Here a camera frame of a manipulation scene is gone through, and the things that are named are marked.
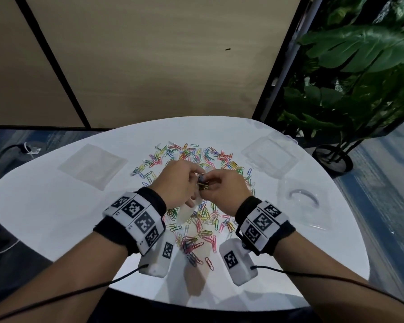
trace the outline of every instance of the qr code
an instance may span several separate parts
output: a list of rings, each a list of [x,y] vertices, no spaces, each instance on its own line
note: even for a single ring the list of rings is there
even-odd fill
[[[257,231],[256,228],[254,228],[251,224],[249,225],[247,231],[244,233],[244,235],[253,243],[255,244],[256,241],[260,237],[259,231]]]
[[[158,231],[157,228],[154,226],[154,228],[152,228],[151,231],[145,236],[145,241],[147,242],[148,247],[151,247],[151,245],[156,242],[157,238]]]
[[[268,214],[271,214],[273,217],[277,217],[278,215],[281,214],[281,211],[272,204],[265,207],[264,211],[267,212]]]
[[[224,260],[226,261],[227,267],[229,269],[231,269],[232,267],[234,267],[235,265],[238,264],[238,260],[235,257],[235,254],[233,253],[233,251],[228,252],[223,257],[224,257]]]
[[[262,213],[258,217],[256,217],[256,220],[254,220],[253,223],[258,226],[260,230],[265,231],[265,229],[272,224],[272,220],[270,220],[267,215]]]
[[[128,199],[129,199],[129,197],[127,197],[127,196],[122,196],[120,199],[117,199],[117,200],[115,201],[115,203],[112,204],[111,206],[118,208],[118,207],[122,206],[123,203],[124,203],[126,200],[128,200]]]
[[[143,233],[146,233],[154,225],[154,220],[147,212],[144,212],[135,220],[135,224]]]
[[[172,255],[173,244],[166,242],[165,248],[163,249],[163,257],[171,258]]]
[[[137,201],[132,199],[126,206],[121,210],[130,216],[132,219],[135,218],[142,210],[144,206],[140,205]]]

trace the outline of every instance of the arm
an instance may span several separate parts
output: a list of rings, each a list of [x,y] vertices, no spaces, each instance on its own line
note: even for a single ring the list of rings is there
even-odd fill
[[[209,190],[200,191],[204,199],[228,215],[235,216],[238,210],[242,214],[241,205],[251,193],[241,175],[233,170],[214,170],[205,174],[204,179],[209,184]],[[255,206],[247,208],[245,216]],[[298,232],[281,239],[272,255],[285,271],[326,274],[368,283]],[[324,321],[404,322],[404,305],[375,291],[331,279],[289,278]]]
[[[151,202],[159,214],[164,215],[167,208],[180,206],[186,201],[192,205],[190,197],[194,195],[197,182],[195,173],[204,173],[204,170],[185,160],[171,161],[163,169],[150,186],[159,200],[157,203],[162,204],[156,207]],[[97,227],[101,225],[110,229],[108,236],[113,236],[116,242],[92,232],[31,282],[2,301],[0,315],[54,296],[111,281],[126,257],[138,252],[138,249],[126,229],[111,217],[103,219]],[[117,236],[123,236],[124,239],[117,239]],[[86,322],[105,290],[106,287],[63,299],[5,321]]]

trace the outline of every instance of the person's right hand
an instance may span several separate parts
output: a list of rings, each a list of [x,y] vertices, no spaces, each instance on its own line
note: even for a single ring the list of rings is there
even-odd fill
[[[225,214],[235,216],[242,202],[252,195],[244,177],[235,170],[213,170],[203,175],[208,190],[201,190],[203,199],[213,202]]]

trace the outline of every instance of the floor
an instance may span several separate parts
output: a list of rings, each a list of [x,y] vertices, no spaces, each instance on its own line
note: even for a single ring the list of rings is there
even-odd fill
[[[0,130],[0,150],[24,141],[45,152],[96,132]],[[0,160],[0,176],[24,163],[11,149]],[[370,282],[404,299],[404,125],[390,135],[366,140],[352,153],[354,169],[335,179],[360,226],[371,266]],[[0,250],[16,241],[0,227]],[[0,292],[25,284],[50,262],[18,243],[0,255]]]

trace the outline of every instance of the foliage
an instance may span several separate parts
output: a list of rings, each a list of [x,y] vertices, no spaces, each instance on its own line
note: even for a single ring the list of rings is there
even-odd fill
[[[389,1],[374,23],[354,25],[367,0],[330,0],[319,26],[298,41],[296,68],[284,87],[286,129],[371,137],[404,117],[404,0]]]

